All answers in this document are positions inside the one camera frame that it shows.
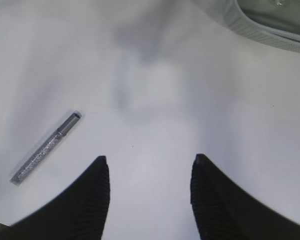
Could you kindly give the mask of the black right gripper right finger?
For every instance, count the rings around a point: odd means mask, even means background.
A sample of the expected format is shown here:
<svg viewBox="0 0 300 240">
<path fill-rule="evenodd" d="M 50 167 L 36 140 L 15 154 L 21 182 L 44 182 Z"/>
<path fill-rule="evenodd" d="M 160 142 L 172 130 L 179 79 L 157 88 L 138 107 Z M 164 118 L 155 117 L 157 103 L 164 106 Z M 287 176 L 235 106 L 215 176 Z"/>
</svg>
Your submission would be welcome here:
<svg viewBox="0 0 300 240">
<path fill-rule="evenodd" d="M 300 240 L 300 225 L 270 209 L 197 154 L 190 203 L 202 240 Z"/>
</svg>

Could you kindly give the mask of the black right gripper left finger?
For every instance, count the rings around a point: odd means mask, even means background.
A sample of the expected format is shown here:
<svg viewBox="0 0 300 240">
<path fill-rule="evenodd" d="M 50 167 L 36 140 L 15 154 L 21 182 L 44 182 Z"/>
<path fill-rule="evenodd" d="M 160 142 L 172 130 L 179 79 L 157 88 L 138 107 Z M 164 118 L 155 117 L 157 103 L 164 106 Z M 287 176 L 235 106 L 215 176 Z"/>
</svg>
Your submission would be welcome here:
<svg viewBox="0 0 300 240">
<path fill-rule="evenodd" d="M 110 174 L 97 157 L 61 194 L 0 231 L 0 240 L 100 240 L 110 205 Z"/>
</svg>

